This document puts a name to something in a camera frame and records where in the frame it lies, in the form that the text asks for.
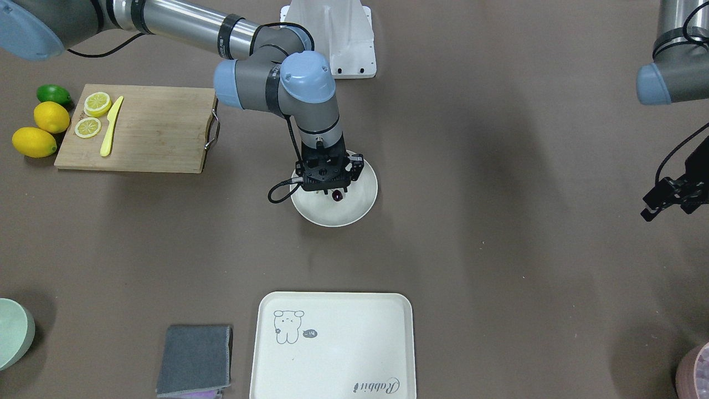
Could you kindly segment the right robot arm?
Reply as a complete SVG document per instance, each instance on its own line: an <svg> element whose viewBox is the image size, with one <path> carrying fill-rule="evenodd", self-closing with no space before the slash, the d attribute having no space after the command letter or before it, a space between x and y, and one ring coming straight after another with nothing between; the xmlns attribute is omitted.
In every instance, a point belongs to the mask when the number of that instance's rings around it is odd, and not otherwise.
<svg viewBox="0 0 709 399"><path fill-rule="evenodd" d="M218 54L218 100L270 112L297 128L291 184L307 192L347 187L365 161L346 150L335 80L311 33L294 23L257 24L187 1L3 1L2 48L46 60L110 29L159 35Z"/></svg>

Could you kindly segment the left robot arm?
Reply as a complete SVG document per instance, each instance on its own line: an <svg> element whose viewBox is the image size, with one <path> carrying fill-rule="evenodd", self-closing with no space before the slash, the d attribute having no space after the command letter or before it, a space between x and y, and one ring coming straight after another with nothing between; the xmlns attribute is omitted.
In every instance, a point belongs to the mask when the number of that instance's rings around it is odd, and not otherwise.
<svg viewBox="0 0 709 399"><path fill-rule="evenodd" d="M643 105L669 105L708 97L708 8L706 1L661 1L653 62L636 74L636 97ZM654 186L643 197L644 220L678 204L691 214L707 204L708 139L685 161L676 179L661 177L666 162L685 144L707 130L702 126L665 157L654 176Z"/></svg>

